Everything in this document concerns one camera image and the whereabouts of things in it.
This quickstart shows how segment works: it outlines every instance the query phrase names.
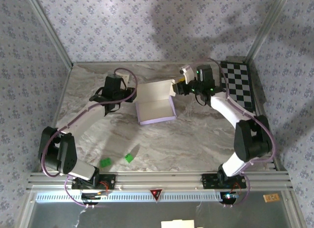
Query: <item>black bracket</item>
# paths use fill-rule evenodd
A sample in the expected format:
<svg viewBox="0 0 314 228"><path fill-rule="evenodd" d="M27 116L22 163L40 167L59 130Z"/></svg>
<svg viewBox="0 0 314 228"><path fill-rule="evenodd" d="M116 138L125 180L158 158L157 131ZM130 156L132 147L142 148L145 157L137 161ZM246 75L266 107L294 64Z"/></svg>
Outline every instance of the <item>black bracket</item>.
<svg viewBox="0 0 314 228"><path fill-rule="evenodd" d="M98 181L105 182L108 186L108 190L113 190L116 184L116 175L115 174L99 174ZM91 186L89 183L86 183L86 181L78 177L73 180L72 190L88 190L88 189L105 190L106 187L101 183L97 183L95 186Z"/></svg>
<svg viewBox="0 0 314 228"><path fill-rule="evenodd" d="M220 181L217 173L202 174L201 182L203 183L203 189L230 189L232 190L234 185L238 183L241 189L246 188L245 178L236 175L234 177L228 177L226 181Z"/></svg>

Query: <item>blue floral wallpaper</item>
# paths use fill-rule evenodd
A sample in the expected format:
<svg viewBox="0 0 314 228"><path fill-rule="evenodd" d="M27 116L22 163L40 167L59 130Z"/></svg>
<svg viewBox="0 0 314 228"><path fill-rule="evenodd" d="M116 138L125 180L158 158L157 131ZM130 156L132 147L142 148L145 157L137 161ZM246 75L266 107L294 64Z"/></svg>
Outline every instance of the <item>blue floral wallpaper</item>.
<svg viewBox="0 0 314 228"><path fill-rule="evenodd" d="M314 228L314 0L287 2L254 63L282 162Z"/></svg>
<svg viewBox="0 0 314 228"><path fill-rule="evenodd" d="M246 55L273 0L40 0L72 62Z"/></svg>
<svg viewBox="0 0 314 228"><path fill-rule="evenodd" d="M13 227L66 67L26 0L0 0L0 227Z"/></svg>

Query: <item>green block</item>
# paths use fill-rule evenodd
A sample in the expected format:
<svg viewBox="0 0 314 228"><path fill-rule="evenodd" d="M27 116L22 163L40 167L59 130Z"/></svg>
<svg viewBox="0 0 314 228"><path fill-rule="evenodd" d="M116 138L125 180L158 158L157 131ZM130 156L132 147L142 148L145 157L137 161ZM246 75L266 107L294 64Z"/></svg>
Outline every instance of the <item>green block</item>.
<svg viewBox="0 0 314 228"><path fill-rule="evenodd" d="M103 160L100 160L100 166L102 168L107 167L109 165L111 165L111 159L110 158L105 158Z"/></svg>
<svg viewBox="0 0 314 228"><path fill-rule="evenodd" d="M126 159L126 161L127 161L128 163L131 163L134 158L133 158L133 156L132 156L130 153L128 153L128 154L125 156L125 159Z"/></svg>

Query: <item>red triangle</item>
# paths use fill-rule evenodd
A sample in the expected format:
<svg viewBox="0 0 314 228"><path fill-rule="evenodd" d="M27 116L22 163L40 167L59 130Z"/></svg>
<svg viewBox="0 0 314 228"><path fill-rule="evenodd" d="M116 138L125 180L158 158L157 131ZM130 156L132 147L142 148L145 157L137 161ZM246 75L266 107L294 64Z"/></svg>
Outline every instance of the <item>red triangle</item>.
<svg viewBox="0 0 314 228"><path fill-rule="evenodd" d="M152 193L154 199L155 199L156 201L158 201L158 199L159 199L159 197L160 197L160 195L161 195L162 189L156 189L156 190L150 190L150 191L151 191L151 193Z"/></svg>

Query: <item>orange sticker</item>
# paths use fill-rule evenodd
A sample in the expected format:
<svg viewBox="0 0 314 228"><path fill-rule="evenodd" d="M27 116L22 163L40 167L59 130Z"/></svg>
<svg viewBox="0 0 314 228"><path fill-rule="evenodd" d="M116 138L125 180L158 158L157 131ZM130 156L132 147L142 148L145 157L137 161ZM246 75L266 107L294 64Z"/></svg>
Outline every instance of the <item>orange sticker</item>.
<svg viewBox="0 0 314 228"><path fill-rule="evenodd" d="M265 203L276 202L280 200L279 195L277 193L270 194L270 195L263 195L263 197L264 197Z"/></svg>

